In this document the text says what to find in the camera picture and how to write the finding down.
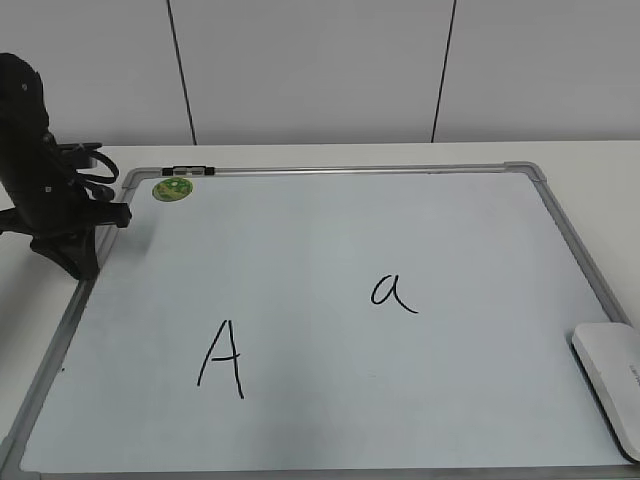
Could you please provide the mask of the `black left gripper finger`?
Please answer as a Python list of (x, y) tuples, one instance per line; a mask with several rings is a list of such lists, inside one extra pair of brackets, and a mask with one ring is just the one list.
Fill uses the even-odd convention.
[(132, 213), (127, 203), (90, 200), (87, 206), (87, 222), (91, 225), (126, 228), (131, 218)]
[(99, 273), (96, 228), (80, 229), (51, 237), (34, 237), (30, 248), (56, 263), (76, 280), (95, 279)]

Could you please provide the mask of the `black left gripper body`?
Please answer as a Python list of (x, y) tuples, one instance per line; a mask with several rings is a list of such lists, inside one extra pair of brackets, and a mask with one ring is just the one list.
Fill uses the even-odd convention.
[(13, 206), (1, 212), (1, 231), (75, 235), (95, 227), (95, 201), (79, 173), (94, 161), (93, 143), (59, 145), (51, 135), (35, 140), (1, 135), (1, 184)]

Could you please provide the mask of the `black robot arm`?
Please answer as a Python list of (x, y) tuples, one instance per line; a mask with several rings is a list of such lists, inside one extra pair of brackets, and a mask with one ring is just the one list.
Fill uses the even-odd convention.
[(30, 248), (77, 280), (99, 272), (96, 229), (125, 228), (116, 201), (116, 164), (98, 143), (60, 144), (49, 129), (40, 74), (12, 53), (1, 56), (1, 184), (12, 206), (1, 230), (28, 235)]

